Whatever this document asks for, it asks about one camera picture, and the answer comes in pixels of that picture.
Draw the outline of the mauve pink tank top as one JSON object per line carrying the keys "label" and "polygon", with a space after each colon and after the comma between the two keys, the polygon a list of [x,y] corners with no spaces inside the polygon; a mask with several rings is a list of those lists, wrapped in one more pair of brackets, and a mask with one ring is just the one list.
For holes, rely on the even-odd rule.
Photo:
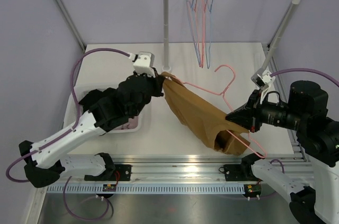
{"label": "mauve pink tank top", "polygon": [[114,128],[114,130],[129,130],[129,129],[135,129],[138,126],[138,117],[135,117],[133,119],[129,119],[127,123],[118,126]]}

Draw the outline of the brown tank top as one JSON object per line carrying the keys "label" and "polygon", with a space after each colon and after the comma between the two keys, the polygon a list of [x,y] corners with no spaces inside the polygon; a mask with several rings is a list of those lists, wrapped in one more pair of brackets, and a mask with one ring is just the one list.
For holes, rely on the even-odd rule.
{"label": "brown tank top", "polygon": [[180,123],[215,151],[239,156],[250,142],[241,136],[248,130],[226,120],[227,114],[187,89],[174,75],[164,72],[165,100]]}

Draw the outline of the black tank top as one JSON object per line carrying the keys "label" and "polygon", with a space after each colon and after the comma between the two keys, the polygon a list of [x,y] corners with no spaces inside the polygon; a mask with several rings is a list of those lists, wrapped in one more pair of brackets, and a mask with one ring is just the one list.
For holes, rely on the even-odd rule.
{"label": "black tank top", "polygon": [[79,105],[82,107],[82,113],[86,112],[93,104],[98,102],[101,98],[114,95],[116,93],[115,88],[107,88],[104,91],[94,89],[89,91],[80,101]]}

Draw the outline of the pink hanger of green top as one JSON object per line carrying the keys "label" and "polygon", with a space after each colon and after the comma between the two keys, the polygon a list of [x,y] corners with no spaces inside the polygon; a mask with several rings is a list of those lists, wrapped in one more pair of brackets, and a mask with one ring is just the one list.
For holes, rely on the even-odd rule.
{"label": "pink hanger of green top", "polygon": [[194,9],[194,22],[196,23],[196,35],[197,35],[197,42],[199,45],[199,51],[200,51],[200,56],[201,56],[201,61],[202,61],[202,53],[201,53],[201,43],[200,43],[200,39],[199,39],[199,19],[198,19],[198,0],[194,0],[194,5],[193,5],[193,9]]}

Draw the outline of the blue hanger of mauve top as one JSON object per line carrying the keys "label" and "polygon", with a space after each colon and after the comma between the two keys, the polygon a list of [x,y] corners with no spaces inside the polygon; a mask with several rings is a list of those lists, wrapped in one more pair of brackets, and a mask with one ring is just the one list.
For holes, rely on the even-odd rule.
{"label": "blue hanger of mauve top", "polygon": [[192,37],[192,42],[194,45],[194,51],[195,51],[195,55],[197,58],[197,62],[198,62],[198,66],[201,67],[201,56],[200,56],[200,51],[199,51],[199,45],[197,42],[197,35],[196,35],[196,23],[194,22],[194,9],[193,9],[193,5],[194,5],[194,0],[185,0],[186,2],[186,12],[187,12],[187,16],[188,16],[188,23],[189,23],[189,27],[190,27],[190,33],[191,33],[191,37]]}

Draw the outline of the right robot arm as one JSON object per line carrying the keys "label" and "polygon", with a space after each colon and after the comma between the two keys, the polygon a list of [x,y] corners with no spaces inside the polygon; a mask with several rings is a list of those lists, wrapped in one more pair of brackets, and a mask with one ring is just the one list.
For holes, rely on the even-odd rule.
{"label": "right robot arm", "polygon": [[255,154],[242,158],[242,177],[266,182],[285,199],[299,223],[338,223],[338,122],[327,116],[327,92],[317,83],[299,80],[291,84],[288,102],[272,103],[261,95],[254,90],[247,103],[225,119],[251,132],[262,124],[295,131],[309,155],[315,186],[293,181]]}

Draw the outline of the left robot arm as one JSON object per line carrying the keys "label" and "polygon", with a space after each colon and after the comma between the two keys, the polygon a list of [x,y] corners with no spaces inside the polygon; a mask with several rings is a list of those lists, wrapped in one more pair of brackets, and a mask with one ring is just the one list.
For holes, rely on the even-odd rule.
{"label": "left robot arm", "polygon": [[69,152],[85,141],[102,136],[137,117],[152,97],[162,97],[163,76],[133,74],[117,88],[88,92],[78,104],[83,114],[73,124],[40,142],[19,145],[26,165],[24,172],[36,188],[53,184],[62,177],[83,177],[86,181],[111,181],[117,172],[111,156],[72,157]]}

